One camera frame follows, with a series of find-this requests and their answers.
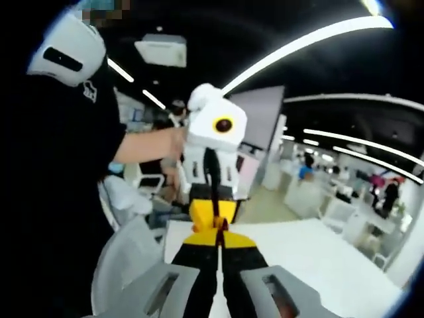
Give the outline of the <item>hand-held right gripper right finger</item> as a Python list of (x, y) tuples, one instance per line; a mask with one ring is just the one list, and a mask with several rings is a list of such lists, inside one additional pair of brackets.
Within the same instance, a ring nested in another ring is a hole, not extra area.
[(232, 317), (326, 317), (319, 293), (281, 266), (270, 266), (256, 243), (221, 231), (223, 291)]

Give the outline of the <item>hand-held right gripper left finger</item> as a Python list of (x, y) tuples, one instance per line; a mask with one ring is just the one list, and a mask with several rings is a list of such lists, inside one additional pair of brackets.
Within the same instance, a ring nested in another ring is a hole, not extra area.
[(135, 317), (208, 317), (217, 291), (221, 231), (188, 236), (171, 263), (159, 263), (135, 282), (143, 306)]

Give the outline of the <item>person's left hand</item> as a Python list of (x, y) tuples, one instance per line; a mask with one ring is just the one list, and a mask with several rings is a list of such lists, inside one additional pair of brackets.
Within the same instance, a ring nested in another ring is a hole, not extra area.
[(170, 158), (180, 160), (186, 143), (187, 129), (185, 127), (174, 127), (170, 131)]

